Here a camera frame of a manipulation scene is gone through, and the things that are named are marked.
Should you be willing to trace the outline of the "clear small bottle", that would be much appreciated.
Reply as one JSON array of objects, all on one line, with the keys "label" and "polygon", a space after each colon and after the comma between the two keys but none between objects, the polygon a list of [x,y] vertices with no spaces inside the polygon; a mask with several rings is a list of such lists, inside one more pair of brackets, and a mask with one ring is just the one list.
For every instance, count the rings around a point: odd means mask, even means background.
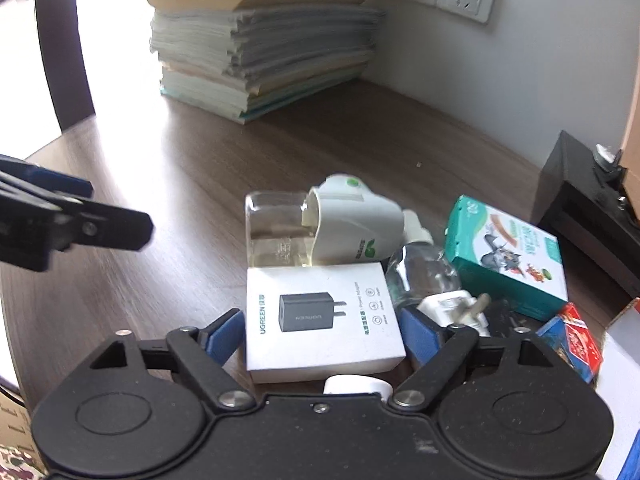
[{"label": "clear small bottle", "polygon": [[456,269],[434,244],[431,232],[410,209],[402,211],[402,243],[390,257],[385,279],[396,310],[420,304],[428,296],[461,289]]}]

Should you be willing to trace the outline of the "teal cartoon bandage box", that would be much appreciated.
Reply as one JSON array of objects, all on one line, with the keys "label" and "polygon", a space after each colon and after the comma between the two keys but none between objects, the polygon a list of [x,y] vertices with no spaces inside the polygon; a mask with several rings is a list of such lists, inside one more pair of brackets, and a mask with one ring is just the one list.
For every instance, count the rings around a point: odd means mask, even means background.
[{"label": "teal cartoon bandage box", "polygon": [[547,322],[568,303],[558,239],[470,196],[450,211],[444,254],[465,290],[508,300],[522,315]]}]

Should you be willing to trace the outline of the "white charger box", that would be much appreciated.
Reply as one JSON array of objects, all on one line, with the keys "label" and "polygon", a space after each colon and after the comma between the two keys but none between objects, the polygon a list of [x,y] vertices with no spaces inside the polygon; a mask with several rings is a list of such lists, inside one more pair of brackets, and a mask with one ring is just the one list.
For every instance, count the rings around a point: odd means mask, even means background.
[{"label": "white charger box", "polygon": [[248,269],[245,333],[256,384],[386,373],[406,357],[378,262]]}]

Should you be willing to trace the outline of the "red blue playing card box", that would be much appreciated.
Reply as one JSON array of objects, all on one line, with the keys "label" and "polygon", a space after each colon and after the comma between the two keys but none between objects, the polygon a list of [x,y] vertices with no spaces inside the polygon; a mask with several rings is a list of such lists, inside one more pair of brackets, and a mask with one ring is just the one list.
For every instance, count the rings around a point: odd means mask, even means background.
[{"label": "red blue playing card box", "polygon": [[597,377],[603,356],[597,341],[572,302],[544,323],[536,334],[587,384]]}]

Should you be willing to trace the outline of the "dark wooden chair back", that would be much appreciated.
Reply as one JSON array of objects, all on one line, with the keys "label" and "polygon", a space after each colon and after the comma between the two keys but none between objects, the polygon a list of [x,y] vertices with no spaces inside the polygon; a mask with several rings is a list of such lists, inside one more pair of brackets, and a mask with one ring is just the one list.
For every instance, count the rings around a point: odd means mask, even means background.
[{"label": "dark wooden chair back", "polygon": [[35,0],[44,76],[62,131],[94,114],[78,28],[77,0]]}]

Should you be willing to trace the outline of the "clear repellent liquid bottle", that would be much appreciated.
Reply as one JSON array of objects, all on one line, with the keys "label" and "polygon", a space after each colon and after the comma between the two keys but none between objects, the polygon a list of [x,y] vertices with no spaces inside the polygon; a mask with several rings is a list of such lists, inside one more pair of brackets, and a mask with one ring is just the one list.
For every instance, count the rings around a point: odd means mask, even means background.
[{"label": "clear repellent liquid bottle", "polygon": [[255,191],[245,196],[247,265],[310,266],[314,230],[303,225],[304,192]]}]

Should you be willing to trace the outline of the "silver clip on stand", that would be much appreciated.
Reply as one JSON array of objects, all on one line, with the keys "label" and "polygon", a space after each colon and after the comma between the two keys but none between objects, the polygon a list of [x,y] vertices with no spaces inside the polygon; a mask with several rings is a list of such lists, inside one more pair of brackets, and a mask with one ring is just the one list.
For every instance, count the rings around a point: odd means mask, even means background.
[{"label": "silver clip on stand", "polygon": [[605,182],[620,182],[624,175],[624,168],[620,166],[623,151],[612,151],[605,145],[597,144],[592,152],[593,160]]}]

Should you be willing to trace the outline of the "white orange storage box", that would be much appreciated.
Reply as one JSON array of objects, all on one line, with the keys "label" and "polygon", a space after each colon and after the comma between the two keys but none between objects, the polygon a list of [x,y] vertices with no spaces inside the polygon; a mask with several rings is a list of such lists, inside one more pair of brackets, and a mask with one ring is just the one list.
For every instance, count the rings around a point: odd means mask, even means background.
[{"label": "white orange storage box", "polygon": [[639,478],[639,344],[639,299],[634,298],[602,337],[596,391],[612,413],[614,430],[597,471],[601,479]]}]

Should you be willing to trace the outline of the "wooden book stand board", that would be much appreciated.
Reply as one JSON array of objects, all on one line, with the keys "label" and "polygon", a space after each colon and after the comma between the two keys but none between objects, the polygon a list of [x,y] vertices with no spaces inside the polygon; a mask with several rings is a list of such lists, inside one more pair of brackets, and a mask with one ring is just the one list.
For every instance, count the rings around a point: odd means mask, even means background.
[{"label": "wooden book stand board", "polygon": [[634,208],[636,216],[640,209],[640,107],[639,107],[639,85],[634,88],[630,113],[627,122],[627,129],[622,144],[622,158],[620,164],[625,169],[624,188],[630,206]]}]

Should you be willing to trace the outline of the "black monitor riser stand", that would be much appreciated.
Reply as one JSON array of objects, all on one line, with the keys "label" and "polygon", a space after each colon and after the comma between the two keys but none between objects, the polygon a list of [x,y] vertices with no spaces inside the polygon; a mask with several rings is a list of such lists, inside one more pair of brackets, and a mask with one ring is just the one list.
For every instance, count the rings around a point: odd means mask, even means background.
[{"label": "black monitor riser stand", "polygon": [[561,131],[539,174],[532,221],[566,238],[639,295],[639,211],[628,202],[624,170],[604,171],[592,151]]}]

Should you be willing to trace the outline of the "white round cap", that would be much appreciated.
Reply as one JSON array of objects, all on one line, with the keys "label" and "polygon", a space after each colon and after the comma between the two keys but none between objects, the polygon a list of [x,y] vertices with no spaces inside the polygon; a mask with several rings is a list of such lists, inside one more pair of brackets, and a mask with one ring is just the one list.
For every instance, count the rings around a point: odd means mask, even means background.
[{"label": "white round cap", "polygon": [[337,394],[377,394],[386,402],[393,392],[391,384],[385,380],[362,375],[334,375],[324,382],[323,393]]}]

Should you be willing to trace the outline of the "white power plug adapter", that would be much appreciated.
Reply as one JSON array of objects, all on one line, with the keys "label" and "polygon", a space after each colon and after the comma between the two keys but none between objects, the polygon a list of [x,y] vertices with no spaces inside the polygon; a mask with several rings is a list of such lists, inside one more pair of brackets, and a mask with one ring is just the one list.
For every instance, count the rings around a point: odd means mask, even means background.
[{"label": "white power plug adapter", "polygon": [[475,298],[466,290],[454,290],[425,297],[418,310],[439,326],[464,325],[474,328],[480,336],[489,337],[484,311],[490,303],[488,294]]}]

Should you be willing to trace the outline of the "stack of books and papers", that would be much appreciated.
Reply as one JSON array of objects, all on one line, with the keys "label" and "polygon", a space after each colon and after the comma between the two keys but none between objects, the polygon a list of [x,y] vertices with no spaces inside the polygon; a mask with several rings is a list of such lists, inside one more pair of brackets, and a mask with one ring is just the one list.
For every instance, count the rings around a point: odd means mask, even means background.
[{"label": "stack of books and papers", "polygon": [[164,96],[246,124],[357,79],[384,13],[369,0],[148,0]]}]

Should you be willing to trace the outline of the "white mosquito repellent plug heater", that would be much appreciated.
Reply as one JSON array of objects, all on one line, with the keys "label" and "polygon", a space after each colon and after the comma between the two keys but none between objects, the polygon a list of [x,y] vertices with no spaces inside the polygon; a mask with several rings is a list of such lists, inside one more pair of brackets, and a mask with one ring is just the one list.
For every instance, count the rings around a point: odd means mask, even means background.
[{"label": "white mosquito repellent plug heater", "polygon": [[398,203],[350,174],[332,174],[304,201],[302,226],[312,232],[314,266],[382,261],[401,245],[404,225]]}]

